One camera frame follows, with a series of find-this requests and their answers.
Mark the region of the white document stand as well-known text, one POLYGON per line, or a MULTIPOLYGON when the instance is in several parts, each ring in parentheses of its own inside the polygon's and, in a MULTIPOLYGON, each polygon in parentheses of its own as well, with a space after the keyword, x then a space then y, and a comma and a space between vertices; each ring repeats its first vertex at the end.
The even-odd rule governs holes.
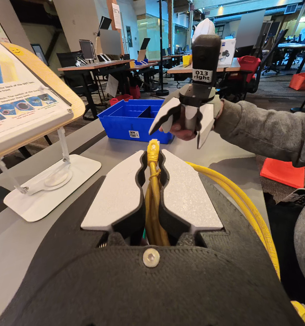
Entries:
POLYGON ((80 97, 36 55, 27 49, 10 43, 1 25, 0 43, 36 73, 44 83, 69 102, 73 110, 73 118, 70 120, 40 132, 0 152, 0 170, 10 179, 15 188, 4 198, 4 204, 25 221, 37 222, 45 218, 61 202, 92 177, 93 174, 98 172, 101 168, 101 163, 88 158, 81 158, 76 154, 70 154, 67 147, 63 127, 85 112, 85 105, 80 97), (24 184, 21 184, 6 167, 6 164, 3 162, 3 156, 54 130, 57 130, 60 140, 61 159, 24 184))

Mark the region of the small framed screen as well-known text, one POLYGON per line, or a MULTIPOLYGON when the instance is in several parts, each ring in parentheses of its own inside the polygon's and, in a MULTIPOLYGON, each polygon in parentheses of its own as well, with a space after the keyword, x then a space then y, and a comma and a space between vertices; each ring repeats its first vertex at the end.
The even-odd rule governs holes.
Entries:
POLYGON ((96 60, 96 54, 93 43, 88 39, 79 39, 81 51, 85 60, 96 60))

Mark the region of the red plastic bin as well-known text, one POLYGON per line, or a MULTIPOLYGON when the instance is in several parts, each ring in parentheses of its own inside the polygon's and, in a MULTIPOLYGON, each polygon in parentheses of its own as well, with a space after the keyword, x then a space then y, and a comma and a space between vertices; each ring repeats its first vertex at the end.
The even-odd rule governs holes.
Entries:
POLYGON ((124 94, 124 95, 119 95, 119 96, 111 98, 109 100, 109 102, 110 102, 110 106, 113 106, 122 100, 125 102, 128 102, 129 100, 132 100, 132 99, 133 99, 133 96, 131 96, 129 94, 124 94))

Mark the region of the printed instruction sheet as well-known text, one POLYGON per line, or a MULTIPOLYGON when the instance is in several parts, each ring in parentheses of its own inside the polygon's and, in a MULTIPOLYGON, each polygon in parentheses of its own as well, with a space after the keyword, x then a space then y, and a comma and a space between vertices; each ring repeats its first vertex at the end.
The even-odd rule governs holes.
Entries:
POLYGON ((71 118, 71 104, 0 43, 0 152, 71 118))

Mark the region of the orange fabric bin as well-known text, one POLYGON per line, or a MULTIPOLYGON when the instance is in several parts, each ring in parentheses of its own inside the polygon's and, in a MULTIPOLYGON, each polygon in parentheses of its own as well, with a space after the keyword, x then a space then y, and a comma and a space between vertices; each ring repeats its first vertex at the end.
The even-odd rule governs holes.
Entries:
POLYGON ((292 76, 289 88, 297 91, 305 91, 305 73, 298 73, 292 76))

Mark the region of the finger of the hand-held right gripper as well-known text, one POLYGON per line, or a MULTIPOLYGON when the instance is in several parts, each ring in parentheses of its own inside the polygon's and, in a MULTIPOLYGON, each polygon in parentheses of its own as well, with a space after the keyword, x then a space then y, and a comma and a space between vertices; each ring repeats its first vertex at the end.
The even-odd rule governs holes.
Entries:
POLYGON ((151 124, 149 135, 152 135, 157 130, 164 133, 170 132, 173 135, 183 134, 181 122, 179 121, 182 111, 179 95, 180 90, 178 89, 166 97, 153 123, 151 124))
POLYGON ((207 140, 209 133, 214 128, 216 119, 222 111, 222 107, 223 102, 220 98, 213 98, 199 108, 202 118, 200 119, 201 128, 197 133, 197 149, 200 149, 207 140))

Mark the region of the red fabric bag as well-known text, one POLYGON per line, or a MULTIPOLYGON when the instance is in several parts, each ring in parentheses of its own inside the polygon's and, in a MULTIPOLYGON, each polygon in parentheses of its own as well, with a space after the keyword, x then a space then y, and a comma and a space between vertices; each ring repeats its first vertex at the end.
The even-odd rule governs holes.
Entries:
POLYGON ((260 58, 254 56, 242 56, 237 58, 238 63, 240 64, 239 79, 249 83, 257 72, 261 60, 260 58))

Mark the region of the person's right forearm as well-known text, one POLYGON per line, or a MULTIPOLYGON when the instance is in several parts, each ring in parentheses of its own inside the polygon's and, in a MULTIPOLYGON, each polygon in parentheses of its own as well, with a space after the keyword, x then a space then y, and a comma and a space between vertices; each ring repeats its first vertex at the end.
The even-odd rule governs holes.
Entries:
POLYGON ((248 152, 305 167, 305 113, 266 110, 247 101, 221 100, 214 131, 248 152))

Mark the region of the black printed tag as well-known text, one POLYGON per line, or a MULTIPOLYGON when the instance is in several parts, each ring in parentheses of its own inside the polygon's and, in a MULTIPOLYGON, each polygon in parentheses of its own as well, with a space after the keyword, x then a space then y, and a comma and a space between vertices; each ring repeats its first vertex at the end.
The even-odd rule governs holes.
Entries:
POLYGON ((305 188, 298 188, 287 195, 281 202, 294 203, 298 206, 305 206, 305 188))

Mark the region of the wooden top desk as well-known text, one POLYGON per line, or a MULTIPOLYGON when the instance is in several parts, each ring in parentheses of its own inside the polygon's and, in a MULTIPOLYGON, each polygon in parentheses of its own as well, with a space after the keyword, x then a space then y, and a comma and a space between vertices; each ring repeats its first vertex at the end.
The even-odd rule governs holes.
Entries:
POLYGON ((62 77, 71 90, 87 100, 85 112, 82 115, 83 120, 94 121, 98 118, 98 113, 106 109, 106 104, 103 104, 101 97, 101 103, 99 104, 96 104, 92 97, 94 92, 98 92, 99 96, 101 96, 96 77, 107 76, 111 73, 122 73, 130 68, 131 62, 134 62, 134 59, 58 68, 58 71, 63 73, 62 77))

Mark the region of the person's right hand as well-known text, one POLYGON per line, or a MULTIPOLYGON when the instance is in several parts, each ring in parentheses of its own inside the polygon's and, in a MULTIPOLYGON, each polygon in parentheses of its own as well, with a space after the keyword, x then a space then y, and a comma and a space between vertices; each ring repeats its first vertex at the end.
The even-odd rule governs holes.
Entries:
POLYGON ((184 141, 190 141, 196 138, 197 132, 191 131, 185 128, 184 124, 181 124, 180 122, 176 122, 171 126, 171 129, 169 131, 173 136, 184 140, 184 141))

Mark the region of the red flat mat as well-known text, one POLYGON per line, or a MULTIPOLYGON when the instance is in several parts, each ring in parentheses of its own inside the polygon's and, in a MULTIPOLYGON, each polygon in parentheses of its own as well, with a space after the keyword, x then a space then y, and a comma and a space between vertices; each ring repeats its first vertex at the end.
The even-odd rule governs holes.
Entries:
POLYGON ((305 167, 296 168, 292 162, 266 158, 260 176, 295 189, 305 185, 305 167))

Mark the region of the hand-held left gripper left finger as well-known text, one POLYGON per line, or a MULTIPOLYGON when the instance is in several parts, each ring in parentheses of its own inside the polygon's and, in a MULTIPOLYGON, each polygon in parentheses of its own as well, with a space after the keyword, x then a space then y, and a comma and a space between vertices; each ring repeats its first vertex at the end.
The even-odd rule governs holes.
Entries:
POLYGON ((146 221, 146 151, 139 150, 107 174, 81 223, 81 229, 120 233, 139 246, 146 221))

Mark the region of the black office chair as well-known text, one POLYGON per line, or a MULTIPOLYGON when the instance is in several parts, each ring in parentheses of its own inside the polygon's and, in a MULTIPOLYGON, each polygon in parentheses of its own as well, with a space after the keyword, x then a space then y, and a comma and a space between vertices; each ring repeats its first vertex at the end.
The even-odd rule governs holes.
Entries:
MULTIPOLYGON (((77 67, 78 59, 84 59, 80 52, 57 53, 57 57, 62 68, 77 67)), ((63 70, 64 81, 69 88, 78 96, 83 96, 87 100, 83 119, 93 121, 97 119, 98 105, 94 103, 92 94, 98 92, 98 86, 89 70, 63 70)))

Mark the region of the blue plastic bin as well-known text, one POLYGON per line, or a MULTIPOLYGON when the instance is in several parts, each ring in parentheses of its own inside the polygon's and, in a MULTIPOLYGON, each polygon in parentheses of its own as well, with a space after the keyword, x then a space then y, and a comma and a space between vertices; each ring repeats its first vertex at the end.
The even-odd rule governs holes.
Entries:
POLYGON ((173 138, 171 133, 156 131, 149 135, 162 104, 162 99, 121 100, 98 114, 98 118, 109 138, 141 142, 157 139, 161 144, 168 144, 173 138))

